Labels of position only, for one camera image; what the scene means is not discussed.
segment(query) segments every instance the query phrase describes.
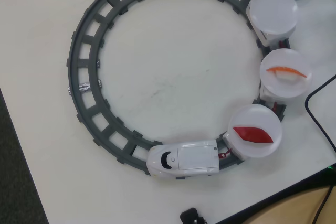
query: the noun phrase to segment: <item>circular track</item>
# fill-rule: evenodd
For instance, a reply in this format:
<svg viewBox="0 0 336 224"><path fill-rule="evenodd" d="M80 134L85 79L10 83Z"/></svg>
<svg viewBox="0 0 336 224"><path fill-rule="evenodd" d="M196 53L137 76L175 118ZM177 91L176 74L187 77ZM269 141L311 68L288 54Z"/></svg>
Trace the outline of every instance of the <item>circular track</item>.
<svg viewBox="0 0 336 224"><path fill-rule="evenodd" d="M76 31L72 36L72 44L70 48L69 59L67 60L68 75L69 75L69 93L72 96L73 102L75 104L76 110L78 112L78 120L82 122L91 135L94 137L94 142L98 146L104 147L108 152L117 157L117 160L122 164L131 165L137 169L144 171L149 175L146 167L146 162L142 161L136 157L133 157L133 152L137 146L149 150L155 145L160 145L162 143L154 141L151 142L142 137L137 131L130 131L124 126L122 120L115 117L110 106L101 94L101 82L98 80L97 68L99 68L98 52L99 49L103 47L104 40L103 37L108 29L112 29L114 25L114 20L119 16L128 11L128 6L133 2L140 2L143 0L95 0L91 6L85 11L83 18L81 19ZM228 2L233 6L233 10L240 15L243 15L247 20L247 25L250 29L252 26L246 16L246 8L250 0L218 0L220 2ZM99 14L99 10L106 4L110 4L113 9L108 13L106 17ZM95 36L86 35L91 22L95 20L100 26L95 34ZM80 59L80 48L82 43L90 44L90 54L89 59ZM259 40L257 40L257 45L262 50L263 57L270 52L269 47L264 47ZM288 40L283 41L282 45L289 48ZM78 69L88 68L89 81L90 83L79 83ZM90 91L93 94L96 104L90 108L86 108L81 95L81 87L86 86L86 91ZM254 103L266 105L265 101L257 99ZM283 118L283 112L285 110L285 105L274 106L273 110L279 116L280 120ZM94 124L92 118L101 113L109 125L102 131L100 131ZM120 133L125 137L128 142L123 149L118 148L116 145L109 141L109 137L115 132ZM222 135L217 139L218 148L225 147L224 141L222 140ZM239 164L242 161L234 156L233 154L225 159L221 159L219 162L220 169L226 168L233 164Z"/></svg>

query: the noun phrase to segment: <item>gray carpet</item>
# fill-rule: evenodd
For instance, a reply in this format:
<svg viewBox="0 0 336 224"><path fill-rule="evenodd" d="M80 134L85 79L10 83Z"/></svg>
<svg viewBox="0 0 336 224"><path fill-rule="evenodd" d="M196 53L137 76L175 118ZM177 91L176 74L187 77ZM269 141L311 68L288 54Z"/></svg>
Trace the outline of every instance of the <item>gray carpet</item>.
<svg viewBox="0 0 336 224"><path fill-rule="evenodd" d="M0 90L0 223L48 223Z"/></svg>

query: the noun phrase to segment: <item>sushi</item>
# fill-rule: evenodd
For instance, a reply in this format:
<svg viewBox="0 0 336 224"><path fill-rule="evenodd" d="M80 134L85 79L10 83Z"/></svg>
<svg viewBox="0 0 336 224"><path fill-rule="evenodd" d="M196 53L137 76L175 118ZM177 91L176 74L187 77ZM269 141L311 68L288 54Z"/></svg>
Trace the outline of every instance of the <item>sushi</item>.
<svg viewBox="0 0 336 224"><path fill-rule="evenodd" d="M278 79L286 80L286 81L296 81L300 77L307 78L306 75L304 75L303 73L301 73L300 71L294 68L272 67L272 68L266 69L266 71L274 72Z"/></svg>
<svg viewBox="0 0 336 224"><path fill-rule="evenodd" d="M256 144L270 144L273 143L270 135L266 131L255 127L234 127L235 132L244 141L256 143Z"/></svg>

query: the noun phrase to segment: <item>orange salmon slice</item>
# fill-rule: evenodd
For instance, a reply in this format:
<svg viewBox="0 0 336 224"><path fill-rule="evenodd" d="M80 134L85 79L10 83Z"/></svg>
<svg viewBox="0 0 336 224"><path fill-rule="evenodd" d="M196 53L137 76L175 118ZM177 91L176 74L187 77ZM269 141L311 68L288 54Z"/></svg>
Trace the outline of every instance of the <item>orange salmon slice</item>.
<svg viewBox="0 0 336 224"><path fill-rule="evenodd" d="M273 67L273 68L269 68L266 69L266 71L271 72L271 71L282 71L282 72L289 72L289 73L296 73L299 76L305 77L307 78L307 76L305 76L303 73L301 73L300 71L294 69L294 68L287 68L287 67Z"/></svg>

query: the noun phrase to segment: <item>black object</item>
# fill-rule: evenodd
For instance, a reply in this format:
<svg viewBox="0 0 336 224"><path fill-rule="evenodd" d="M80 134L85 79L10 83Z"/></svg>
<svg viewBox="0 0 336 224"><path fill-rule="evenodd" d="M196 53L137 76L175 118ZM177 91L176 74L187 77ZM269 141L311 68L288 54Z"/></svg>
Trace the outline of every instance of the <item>black object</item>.
<svg viewBox="0 0 336 224"><path fill-rule="evenodd" d="M306 110L308 112L308 114L310 115L310 117L313 119L314 123L320 128L320 130L322 131L322 133L325 135L325 137L327 138L327 140L329 141L331 147L334 149L334 151L336 152L336 146L334 145L334 143L331 141L329 135L326 133L326 131L324 130L324 128L321 126L321 124L316 120L315 116L311 113L309 107L308 107L308 102L310 100L310 98L313 97L313 95L315 95L317 92L319 92L321 89L323 89L324 87L326 87L330 82L332 82L333 80L336 79L336 75L333 76L331 79L329 79L326 83L324 83L322 86L320 86L319 88L317 88L314 92L312 92L311 94L309 94L309 96L306 98L306 101L304 103L304 106L306 107Z"/></svg>
<svg viewBox="0 0 336 224"><path fill-rule="evenodd" d="M198 216L196 208L191 208L180 215L183 224L207 224L204 218Z"/></svg>
<svg viewBox="0 0 336 224"><path fill-rule="evenodd" d="M169 166L169 164L167 163L167 157L168 157L169 153L170 153L170 152L165 152L165 153L163 153L162 156L161 156L161 165L162 165L162 167L165 168L165 169L171 169L171 168L172 168L172 167Z"/></svg>
<svg viewBox="0 0 336 224"><path fill-rule="evenodd" d="M1 90L0 223L48 224Z"/></svg>
<svg viewBox="0 0 336 224"><path fill-rule="evenodd" d="M132 154L137 146L142 147L146 150L149 150L155 145L161 145L161 142L158 141L148 141L142 137L137 131L130 131L124 126L123 121L115 117L110 111L110 106L107 100L101 94L98 76L97 76L97 62L99 49L103 47L104 40L103 37L108 29L111 29L114 25L114 20L119 16L123 15L128 11L128 7L133 2L140 2L143 0L95 0L91 6L85 11L83 18L81 19L76 31L72 36L72 44L69 53L69 59L67 60L68 67L68 76L69 76L69 93L72 96L73 102L75 104L76 110L78 112L78 120L82 122L91 135L94 137L94 142L98 146L104 147L108 152L117 157L117 161L122 164L131 165L137 169L140 169L149 175L149 172L146 167L145 161L142 161L136 157L133 157ZM242 14L247 19L247 25L250 29L252 26L248 21L246 15L246 8L250 0L218 0L220 2L228 2L233 6L233 10ZM108 3L113 9L110 13L104 17L99 14L99 10ZM86 35L86 31L92 21L95 20L100 23L100 26L95 34L95 36ZM90 54L89 59L84 61L79 58L81 44L90 44ZM264 47L259 40L257 40L258 47L262 50L262 55L266 56L270 52L269 47ZM78 79L78 68L88 68L90 87L96 102L96 105L91 108L86 108L81 96L81 93L78 89L79 79ZM92 118L101 113L109 125L103 130L100 131L97 126L94 124ZM283 117L283 110L278 112L279 116ZM112 136L115 132L120 133L125 137L128 142L124 149L120 149L109 141L109 137ZM217 139L217 142L220 145L224 145L222 139ZM241 160L234 156L233 154L230 157L220 160L220 169L228 167L233 164L239 164Z"/></svg>
<svg viewBox="0 0 336 224"><path fill-rule="evenodd" d="M319 209L318 209L317 212L316 212L316 215L315 215L315 217L314 217L314 220L313 220L312 224L316 224L317 219L319 218L320 213L321 213L321 211L322 211L322 209L323 209L325 203L327 202L327 200L328 200L328 198L329 198L329 196L330 196L331 191L332 191L333 188L334 188L334 186L330 186L330 187L329 187L329 190L328 190L327 194L325 195L324 200L322 201L322 203L321 203Z"/></svg>

